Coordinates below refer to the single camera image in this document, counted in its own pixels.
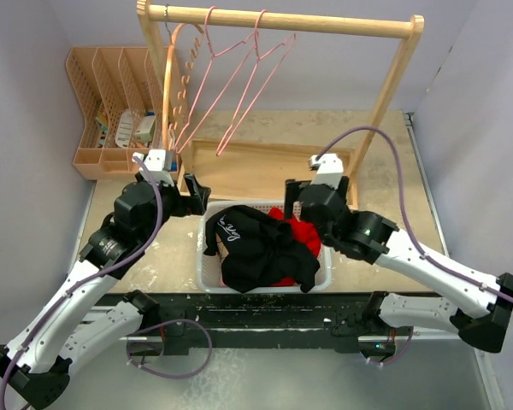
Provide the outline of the red t shirt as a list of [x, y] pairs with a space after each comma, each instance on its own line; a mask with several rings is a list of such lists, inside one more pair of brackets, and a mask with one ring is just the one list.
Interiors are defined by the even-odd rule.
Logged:
[[273, 207], [268, 212], [268, 216], [276, 219], [283, 220], [289, 224], [292, 229], [292, 236], [295, 241], [302, 243], [307, 250], [313, 255], [314, 259], [317, 260], [321, 252], [321, 241], [319, 239], [317, 230], [309, 223], [297, 219], [292, 216], [287, 219], [280, 208]]

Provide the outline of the black t shirt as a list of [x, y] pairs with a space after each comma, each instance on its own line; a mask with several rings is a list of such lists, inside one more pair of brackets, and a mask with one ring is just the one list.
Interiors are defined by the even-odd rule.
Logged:
[[307, 293], [320, 269], [287, 222], [246, 205], [225, 208], [207, 220], [203, 253], [220, 256], [222, 282], [239, 293], [294, 285]]

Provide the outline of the orange hanger with metal hook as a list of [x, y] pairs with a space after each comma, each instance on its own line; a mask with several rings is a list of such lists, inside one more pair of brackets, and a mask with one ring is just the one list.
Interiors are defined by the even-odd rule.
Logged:
[[193, 107], [188, 107], [187, 90], [191, 80], [191, 73], [198, 58], [199, 48], [203, 42], [203, 28], [199, 24], [192, 27], [198, 35], [194, 38], [190, 49], [190, 59], [186, 61], [185, 72], [180, 68], [176, 56], [175, 45], [180, 31], [186, 23], [180, 23], [169, 33], [169, 46], [164, 68], [163, 111], [162, 111], [162, 145], [183, 156], [192, 155], [192, 141], [187, 131], [193, 113]]

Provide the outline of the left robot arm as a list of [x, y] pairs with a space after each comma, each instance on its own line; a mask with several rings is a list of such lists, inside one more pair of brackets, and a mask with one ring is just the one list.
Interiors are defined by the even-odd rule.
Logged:
[[115, 340], [156, 330], [159, 304], [140, 290], [127, 293], [101, 319], [89, 325], [81, 321], [144, 256], [170, 218], [204, 214], [211, 189], [190, 173], [184, 180], [188, 195], [163, 176], [143, 173], [123, 188], [60, 289], [20, 334], [0, 344], [1, 409], [7, 389], [27, 407], [47, 408], [72, 376]]

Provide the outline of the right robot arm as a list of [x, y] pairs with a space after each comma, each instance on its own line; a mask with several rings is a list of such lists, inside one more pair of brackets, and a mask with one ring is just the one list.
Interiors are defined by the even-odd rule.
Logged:
[[435, 296], [372, 294], [363, 313], [373, 334], [388, 328], [422, 327], [458, 335], [469, 346], [497, 354], [513, 311], [513, 275], [499, 276], [464, 266], [420, 244], [393, 221], [370, 211], [350, 210], [348, 179], [339, 186], [286, 181], [286, 214], [300, 205], [300, 218], [312, 224], [321, 243], [348, 259], [398, 272], [435, 291]]

